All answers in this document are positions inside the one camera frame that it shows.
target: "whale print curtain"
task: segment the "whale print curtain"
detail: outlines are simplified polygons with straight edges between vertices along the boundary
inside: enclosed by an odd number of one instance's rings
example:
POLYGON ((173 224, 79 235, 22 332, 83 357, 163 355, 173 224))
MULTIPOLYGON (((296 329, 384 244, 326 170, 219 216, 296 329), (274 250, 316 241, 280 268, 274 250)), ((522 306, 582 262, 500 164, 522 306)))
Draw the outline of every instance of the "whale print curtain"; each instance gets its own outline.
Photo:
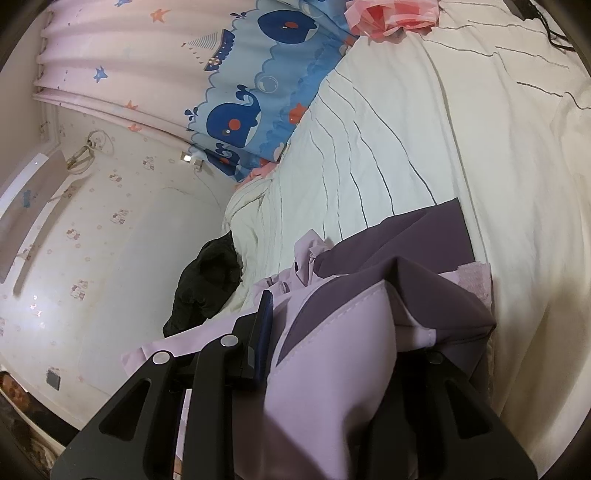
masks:
POLYGON ((318 0, 57 0, 35 97, 193 153, 237 181, 277 161, 354 42, 318 0))

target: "bed sheet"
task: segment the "bed sheet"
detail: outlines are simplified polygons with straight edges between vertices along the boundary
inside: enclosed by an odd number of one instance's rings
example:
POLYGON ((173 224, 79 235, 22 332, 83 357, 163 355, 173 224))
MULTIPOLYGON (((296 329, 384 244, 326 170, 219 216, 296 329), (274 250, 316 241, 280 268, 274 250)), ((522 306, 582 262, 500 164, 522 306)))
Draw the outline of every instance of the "bed sheet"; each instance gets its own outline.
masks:
POLYGON ((225 228, 244 276, 227 309, 310 228, 336 243, 458 197, 492 266, 493 407, 542 474, 591 404, 591 82, 500 0, 440 8, 424 36, 357 41, 281 165, 236 192, 225 228))

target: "star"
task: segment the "star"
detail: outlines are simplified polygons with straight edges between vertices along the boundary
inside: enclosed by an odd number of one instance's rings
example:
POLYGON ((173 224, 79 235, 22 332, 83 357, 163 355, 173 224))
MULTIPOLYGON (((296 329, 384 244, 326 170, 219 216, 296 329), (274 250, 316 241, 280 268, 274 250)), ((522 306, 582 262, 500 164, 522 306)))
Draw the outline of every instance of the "star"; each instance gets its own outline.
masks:
POLYGON ((170 12, 170 10, 162 10, 161 8, 159 8, 155 12, 150 13, 150 16, 152 17, 152 23, 155 23, 156 21, 164 23, 164 18, 162 17, 164 14, 167 14, 168 12, 170 12))
POLYGON ((96 80, 96 83, 99 83, 102 79, 109 78, 109 76, 105 73, 105 69, 101 65, 100 69, 96 69, 96 75, 93 78, 96 80))

